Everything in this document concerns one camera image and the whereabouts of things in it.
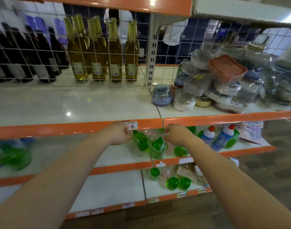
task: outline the person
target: person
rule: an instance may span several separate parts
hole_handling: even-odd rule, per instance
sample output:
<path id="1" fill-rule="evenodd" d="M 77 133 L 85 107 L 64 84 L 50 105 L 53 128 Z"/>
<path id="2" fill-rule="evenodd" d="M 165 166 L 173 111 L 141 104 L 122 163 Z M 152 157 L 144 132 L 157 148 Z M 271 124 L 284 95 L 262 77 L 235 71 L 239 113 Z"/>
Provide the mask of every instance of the person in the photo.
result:
<path id="1" fill-rule="evenodd" d="M 128 21 L 133 20 L 132 13 L 128 10 L 105 9 L 104 22 L 107 23 L 106 20 L 111 18 L 117 19 L 118 37 L 120 38 L 122 44 L 122 53 L 125 54 L 125 43 L 128 35 Z"/>
<path id="2" fill-rule="evenodd" d="M 158 61 L 159 64 L 176 64 L 177 55 L 180 46 L 180 37 L 188 24 L 188 19 L 170 25 L 164 25 L 160 28 L 160 33 L 164 36 L 162 42 L 158 45 Z"/>
<path id="3" fill-rule="evenodd" d="M 189 151 L 236 229 L 291 229 L 291 212 L 231 161 L 184 126 L 166 132 L 165 141 Z M 0 204 L 0 229 L 59 228 L 103 151 L 130 138 L 123 122 L 90 134 Z"/>

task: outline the person in white shirt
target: person in white shirt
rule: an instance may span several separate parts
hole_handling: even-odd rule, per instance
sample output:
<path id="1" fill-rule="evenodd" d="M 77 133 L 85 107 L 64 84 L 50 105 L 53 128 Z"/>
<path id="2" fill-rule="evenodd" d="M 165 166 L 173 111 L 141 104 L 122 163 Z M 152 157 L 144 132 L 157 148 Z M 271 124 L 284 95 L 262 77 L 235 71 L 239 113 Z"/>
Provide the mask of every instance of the person in white shirt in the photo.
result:
<path id="1" fill-rule="evenodd" d="M 118 37 L 122 43 L 122 53 L 125 54 L 125 43 L 128 35 L 128 21 L 133 20 L 132 13 L 127 10 L 105 9 L 104 22 L 111 18 L 117 19 Z"/>
<path id="2" fill-rule="evenodd" d="M 158 44 L 158 64 L 176 64 L 180 37 L 188 24 L 188 19 L 182 22 L 165 25 L 160 28 L 164 30 L 163 41 Z"/>

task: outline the wooden floor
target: wooden floor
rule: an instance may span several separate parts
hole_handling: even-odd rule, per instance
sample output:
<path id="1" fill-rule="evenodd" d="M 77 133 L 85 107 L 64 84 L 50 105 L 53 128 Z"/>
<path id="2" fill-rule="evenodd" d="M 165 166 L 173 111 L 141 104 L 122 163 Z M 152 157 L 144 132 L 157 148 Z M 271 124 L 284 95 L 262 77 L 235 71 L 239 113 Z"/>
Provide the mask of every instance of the wooden floor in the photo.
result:
<path id="1" fill-rule="evenodd" d="M 291 211 L 291 121 L 267 121 L 263 137 L 276 151 L 239 157 L 240 169 Z M 213 193 L 67 220 L 61 229 L 233 228 Z"/>

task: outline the forearm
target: forearm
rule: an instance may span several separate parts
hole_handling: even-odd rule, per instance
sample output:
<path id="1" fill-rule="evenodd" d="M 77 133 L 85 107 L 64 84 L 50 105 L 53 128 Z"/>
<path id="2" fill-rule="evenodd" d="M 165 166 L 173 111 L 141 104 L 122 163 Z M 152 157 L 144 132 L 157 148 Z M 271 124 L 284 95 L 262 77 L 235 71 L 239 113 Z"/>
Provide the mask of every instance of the forearm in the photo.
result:
<path id="1" fill-rule="evenodd" d="M 59 228 L 94 164 L 107 148 L 98 132 L 35 176 L 0 205 L 0 228 Z"/>
<path id="2" fill-rule="evenodd" d="M 235 228 L 291 228 L 291 212 L 231 161 L 194 137 L 185 147 Z"/>

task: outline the left arm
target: left arm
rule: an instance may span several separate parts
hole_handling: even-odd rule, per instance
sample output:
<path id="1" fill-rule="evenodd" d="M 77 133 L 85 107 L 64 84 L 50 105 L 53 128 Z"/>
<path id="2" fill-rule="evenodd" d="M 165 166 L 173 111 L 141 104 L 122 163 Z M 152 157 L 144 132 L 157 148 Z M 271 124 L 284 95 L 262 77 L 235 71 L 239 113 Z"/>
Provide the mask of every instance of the left arm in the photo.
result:
<path id="1" fill-rule="evenodd" d="M 103 151 L 129 138 L 123 122 L 89 135 L 0 205 L 0 229 L 59 228 Z"/>

